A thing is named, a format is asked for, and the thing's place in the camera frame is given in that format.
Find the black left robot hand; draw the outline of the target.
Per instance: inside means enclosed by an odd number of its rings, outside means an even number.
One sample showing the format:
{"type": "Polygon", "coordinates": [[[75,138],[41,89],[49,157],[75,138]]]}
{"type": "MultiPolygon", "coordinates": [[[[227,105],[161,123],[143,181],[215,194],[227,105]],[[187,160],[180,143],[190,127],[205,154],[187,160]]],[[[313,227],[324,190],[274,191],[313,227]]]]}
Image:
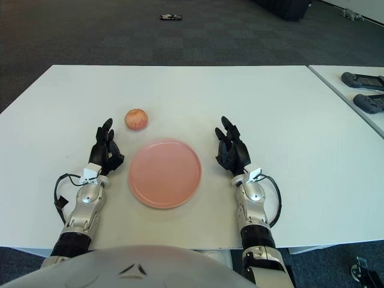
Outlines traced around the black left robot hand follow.
{"type": "Polygon", "coordinates": [[[107,176],[116,170],[123,162],[125,156],[121,154],[114,141],[113,119],[109,118],[102,127],[98,127],[96,144],[92,147],[89,162],[99,165],[100,175],[107,176]]]}

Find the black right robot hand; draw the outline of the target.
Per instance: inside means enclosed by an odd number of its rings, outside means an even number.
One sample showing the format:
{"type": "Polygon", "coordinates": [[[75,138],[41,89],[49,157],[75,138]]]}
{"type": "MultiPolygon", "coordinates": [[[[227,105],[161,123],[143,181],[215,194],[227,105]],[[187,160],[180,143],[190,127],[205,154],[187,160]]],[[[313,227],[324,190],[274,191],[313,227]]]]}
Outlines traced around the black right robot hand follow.
{"type": "Polygon", "coordinates": [[[221,117],[221,123],[226,131],[224,134],[218,127],[215,134],[219,140],[218,154],[215,157],[217,162],[225,170],[238,176],[244,173],[244,167],[251,163],[248,149],[240,139],[240,133],[225,116],[221,117]]]}

